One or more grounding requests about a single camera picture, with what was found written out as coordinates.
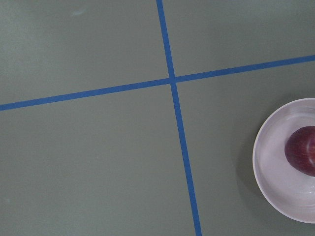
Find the red apple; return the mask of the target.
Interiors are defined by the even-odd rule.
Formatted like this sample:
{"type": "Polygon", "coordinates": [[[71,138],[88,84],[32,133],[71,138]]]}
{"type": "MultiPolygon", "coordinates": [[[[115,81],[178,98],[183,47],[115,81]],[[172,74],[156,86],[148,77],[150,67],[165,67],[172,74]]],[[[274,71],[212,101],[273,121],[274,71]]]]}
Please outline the red apple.
{"type": "Polygon", "coordinates": [[[305,126],[291,134],[284,153],[289,164],[296,170],[315,176],[315,127],[305,126]]]}

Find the pink plate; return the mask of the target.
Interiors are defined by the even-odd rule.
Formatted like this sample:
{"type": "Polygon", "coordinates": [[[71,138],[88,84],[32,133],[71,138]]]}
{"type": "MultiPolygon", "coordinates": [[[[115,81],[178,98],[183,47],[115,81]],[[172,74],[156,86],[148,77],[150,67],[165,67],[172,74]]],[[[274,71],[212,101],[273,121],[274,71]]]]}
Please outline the pink plate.
{"type": "Polygon", "coordinates": [[[315,100],[291,101],[262,124],[252,151],[255,180],[265,199],[293,220],[315,222],[315,178],[293,168],[284,147],[296,130],[315,123],[315,100]]]}

